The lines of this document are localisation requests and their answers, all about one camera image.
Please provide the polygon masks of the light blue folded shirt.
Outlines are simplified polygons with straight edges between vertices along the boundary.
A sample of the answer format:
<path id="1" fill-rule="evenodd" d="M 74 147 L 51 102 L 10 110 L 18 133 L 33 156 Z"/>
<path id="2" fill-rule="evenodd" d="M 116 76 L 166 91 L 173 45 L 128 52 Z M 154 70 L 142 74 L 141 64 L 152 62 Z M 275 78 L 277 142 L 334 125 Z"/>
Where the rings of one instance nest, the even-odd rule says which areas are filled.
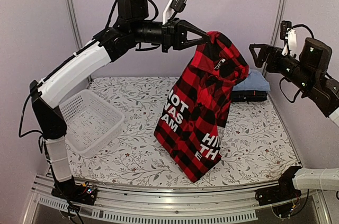
<path id="1" fill-rule="evenodd" d="M 233 87 L 233 91 L 262 91 L 271 90 L 269 82 L 260 71 L 250 69 L 247 78 Z"/>

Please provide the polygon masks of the right aluminium post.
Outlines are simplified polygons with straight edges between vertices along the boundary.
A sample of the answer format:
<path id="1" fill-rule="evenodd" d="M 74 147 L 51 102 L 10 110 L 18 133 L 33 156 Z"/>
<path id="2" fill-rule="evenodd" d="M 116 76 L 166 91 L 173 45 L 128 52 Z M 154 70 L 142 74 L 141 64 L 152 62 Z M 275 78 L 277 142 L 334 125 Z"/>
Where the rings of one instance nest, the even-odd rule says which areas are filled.
<path id="1" fill-rule="evenodd" d="M 275 16 L 270 45 L 274 46 L 280 36 L 280 23 L 282 21 L 287 0 L 278 0 L 278 9 Z"/>

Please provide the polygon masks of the aluminium front rail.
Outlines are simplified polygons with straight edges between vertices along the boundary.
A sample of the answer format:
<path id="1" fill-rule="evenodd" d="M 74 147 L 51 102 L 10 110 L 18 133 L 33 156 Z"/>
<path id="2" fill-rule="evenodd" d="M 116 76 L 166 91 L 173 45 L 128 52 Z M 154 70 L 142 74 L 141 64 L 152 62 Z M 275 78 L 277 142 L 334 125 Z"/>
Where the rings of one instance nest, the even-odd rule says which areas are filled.
<path id="1" fill-rule="evenodd" d="M 94 205 L 67 209 L 52 196 L 51 177 L 37 175 L 29 192 L 23 223 L 333 223 L 321 191 L 304 190 L 296 215 L 282 218 L 276 210 L 287 201 L 261 206 L 255 192 L 267 183 L 165 189 L 101 183 Z"/>

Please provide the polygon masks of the white plastic basket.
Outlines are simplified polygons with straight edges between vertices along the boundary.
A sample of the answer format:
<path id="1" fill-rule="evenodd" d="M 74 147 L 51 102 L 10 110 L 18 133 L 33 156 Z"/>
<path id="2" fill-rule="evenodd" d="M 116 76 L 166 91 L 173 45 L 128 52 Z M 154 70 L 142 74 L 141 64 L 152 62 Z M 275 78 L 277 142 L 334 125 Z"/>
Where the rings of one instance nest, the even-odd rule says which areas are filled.
<path id="1" fill-rule="evenodd" d="M 88 89 L 63 101 L 59 108 L 67 124 L 68 144 L 86 158 L 114 140 L 125 119 L 121 111 Z"/>

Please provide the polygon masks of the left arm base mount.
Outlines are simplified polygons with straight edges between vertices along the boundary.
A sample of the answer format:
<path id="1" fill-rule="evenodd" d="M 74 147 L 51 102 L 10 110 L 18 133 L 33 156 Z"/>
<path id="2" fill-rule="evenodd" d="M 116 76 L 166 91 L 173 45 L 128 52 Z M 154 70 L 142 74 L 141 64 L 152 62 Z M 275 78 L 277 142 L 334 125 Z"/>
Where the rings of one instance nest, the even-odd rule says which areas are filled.
<path id="1" fill-rule="evenodd" d="M 85 182 L 76 184 L 74 180 L 55 182 L 51 195 L 86 205 L 94 205 L 97 197 L 97 186 Z"/>

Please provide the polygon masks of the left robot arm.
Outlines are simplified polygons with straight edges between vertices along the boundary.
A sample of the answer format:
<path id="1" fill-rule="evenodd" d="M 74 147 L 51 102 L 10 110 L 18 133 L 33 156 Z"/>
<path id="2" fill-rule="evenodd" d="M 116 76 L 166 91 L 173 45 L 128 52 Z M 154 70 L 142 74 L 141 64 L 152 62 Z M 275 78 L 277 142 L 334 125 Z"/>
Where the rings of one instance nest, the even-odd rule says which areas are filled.
<path id="1" fill-rule="evenodd" d="M 151 49 L 161 47 L 183 50 L 206 43 L 208 35 L 186 20 L 177 17 L 187 0 L 169 0 L 162 20 L 149 17 L 151 0 L 114 0 L 111 13 L 117 13 L 115 22 L 108 20 L 103 30 L 77 52 L 68 57 L 43 79 L 30 84 L 26 98 L 31 102 L 38 133 L 47 144 L 47 160 L 51 165 L 58 191 L 68 200 L 75 199 L 79 189 L 75 185 L 67 160 L 66 122 L 61 115 L 61 100 L 81 81 L 100 68 L 118 60 L 129 50 L 140 50 L 142 43 Z"/>

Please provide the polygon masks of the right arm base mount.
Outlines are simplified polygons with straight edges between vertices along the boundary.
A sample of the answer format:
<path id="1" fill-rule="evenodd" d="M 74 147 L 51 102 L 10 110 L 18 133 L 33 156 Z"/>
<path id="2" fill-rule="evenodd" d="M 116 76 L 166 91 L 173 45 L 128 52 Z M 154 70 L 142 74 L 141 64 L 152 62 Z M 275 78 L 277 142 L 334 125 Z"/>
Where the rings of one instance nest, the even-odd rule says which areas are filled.
<path id="1" fill-rule="evenodd" d="M 278 179 L 278 185 L 258 189 L 255 192 L 255 200 L 263 206 L 296 199 L 296 203 L 288 204 L 287 207 L 278 207 L 273 211 L 279 218 L 291 217 L 302 195 L 292 182 L 296 172 L 300 169 L 300 166 L 289 167 Z"/>

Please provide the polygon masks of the red black plaid shirt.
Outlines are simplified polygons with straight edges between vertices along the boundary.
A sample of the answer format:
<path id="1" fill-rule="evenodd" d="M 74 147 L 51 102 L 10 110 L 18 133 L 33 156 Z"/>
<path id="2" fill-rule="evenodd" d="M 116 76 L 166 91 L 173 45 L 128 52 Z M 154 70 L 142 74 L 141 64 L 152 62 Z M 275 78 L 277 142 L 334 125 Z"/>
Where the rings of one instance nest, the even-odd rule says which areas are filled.
<path id="1" fill-rule="evenodd" d="M 219 130 L 227 123 L 231 93 L 249 74 L 247 62 L 224 34 L 208 36 L 170 90 L 154 131 L 192 183 L 221 160 Z"/>

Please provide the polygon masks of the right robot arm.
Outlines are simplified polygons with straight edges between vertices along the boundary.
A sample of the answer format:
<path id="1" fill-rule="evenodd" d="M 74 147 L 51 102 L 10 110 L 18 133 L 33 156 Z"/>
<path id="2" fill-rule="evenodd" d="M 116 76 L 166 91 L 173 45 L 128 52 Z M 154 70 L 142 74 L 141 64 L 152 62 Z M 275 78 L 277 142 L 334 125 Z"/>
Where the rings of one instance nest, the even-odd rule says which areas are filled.
<path id="1" fill-rule="evenodd" d="M 331 47 L 306 38 L 298 59 L 268 44 L 250 44 L 249 50 L 256 67 L 266 64 L 267 72 L 281 74 L 298 88 L 303 98 L 311 99 L 325 117 L 338 125 L 338 81 L 327 74 Z M 290 167 L 279 178 L 274 196 L 284 201 L 294 190 L 302 189 L 338 191 L 338 169 Z"/>

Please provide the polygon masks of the aluminium post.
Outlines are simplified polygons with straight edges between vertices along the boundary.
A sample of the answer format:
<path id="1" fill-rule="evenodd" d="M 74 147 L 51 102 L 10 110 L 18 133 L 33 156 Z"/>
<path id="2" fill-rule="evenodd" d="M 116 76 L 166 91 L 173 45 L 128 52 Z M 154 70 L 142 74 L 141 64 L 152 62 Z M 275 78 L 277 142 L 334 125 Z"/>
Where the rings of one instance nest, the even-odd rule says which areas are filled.
<path id="1" fill-rule="evenodd" d="M 274 46 L 280 36 L 280 23 L 282 21 L 287 0 L 278 0 L 278 9 L 275 16 L 270 45 Z"/>
<path id="2" fill-rule="evenodd" d="M 77 50 L 79 50 L 83 46 L 81 34 L 78 28 L 78 22 L 76 18 L 76 12 L 75 12 L 75 7 L 74 7 L 74 2 L 73 0 L 65 0 L 66 2 L 66 9 L 70 21 L 70 27 L 72 30 L 72 34 L 74 37 L 74 42 Z"/>

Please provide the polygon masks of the floral table cloth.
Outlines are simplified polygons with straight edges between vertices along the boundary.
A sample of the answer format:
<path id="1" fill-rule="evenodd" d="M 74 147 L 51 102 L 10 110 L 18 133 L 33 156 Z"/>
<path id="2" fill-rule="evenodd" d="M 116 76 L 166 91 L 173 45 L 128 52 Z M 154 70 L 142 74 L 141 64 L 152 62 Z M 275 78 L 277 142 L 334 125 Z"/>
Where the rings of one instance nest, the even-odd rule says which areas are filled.
<path id="1" fill-rule="evenodd" d="M 233 103 L 222 135 L 221 161 L 192 183 L 157 142 L 154 130 L 174 77 L 97 78 L 90 90 L 120 110 L 120 134 L 94 157 L 68 149 L 76 178 L 100 183 L 206 188 L 276 181 L 300 164 L 270 100 Z"/>

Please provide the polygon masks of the left aluminium post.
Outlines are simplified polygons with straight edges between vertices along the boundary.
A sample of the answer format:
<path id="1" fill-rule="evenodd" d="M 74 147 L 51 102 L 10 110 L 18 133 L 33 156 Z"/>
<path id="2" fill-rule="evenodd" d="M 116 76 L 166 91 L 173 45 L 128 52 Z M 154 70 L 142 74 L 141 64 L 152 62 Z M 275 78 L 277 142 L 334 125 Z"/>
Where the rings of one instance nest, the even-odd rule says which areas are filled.
<path id="1" fill-rule="evenodd" d="M 75 12 L 75 7 L 74 7 L 74 2 L 73 0 L 65 0 L 66 2 L 66 9 L 70 21 L 70 27 L 72 30 L 72 34 L 74 37 L 74 42 L 77 50 L 79 50 L 83 46 L 81 34 L 78 28 L 78 22 L 76 18 L 76 12 Z"/>

